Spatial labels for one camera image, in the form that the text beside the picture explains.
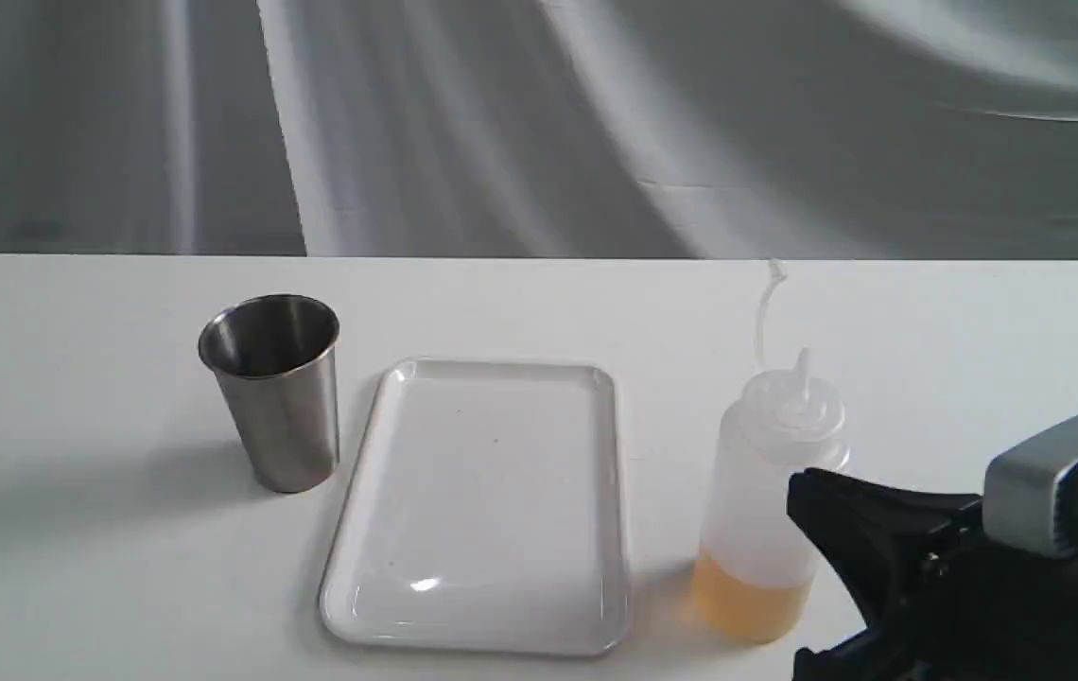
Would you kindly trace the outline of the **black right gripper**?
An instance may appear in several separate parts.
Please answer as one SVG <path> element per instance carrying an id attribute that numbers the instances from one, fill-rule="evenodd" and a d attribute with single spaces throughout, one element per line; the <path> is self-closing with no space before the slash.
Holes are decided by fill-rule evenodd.
<path id="1" fill-rule="evenodd" d="M 1078 530 L 1078 490 L 1062 514 Z M 789 480 L 787 516 L 863 624 L 889 619 L 920 678 L 1078 680 L 1078 551 L 1045 559 L 993 542 L 981 496 L 808 468 Z M 894 667 L 895 638 L 868 629 L 828 650 L 800 648 L 791 680 L 889 680 Z"/>

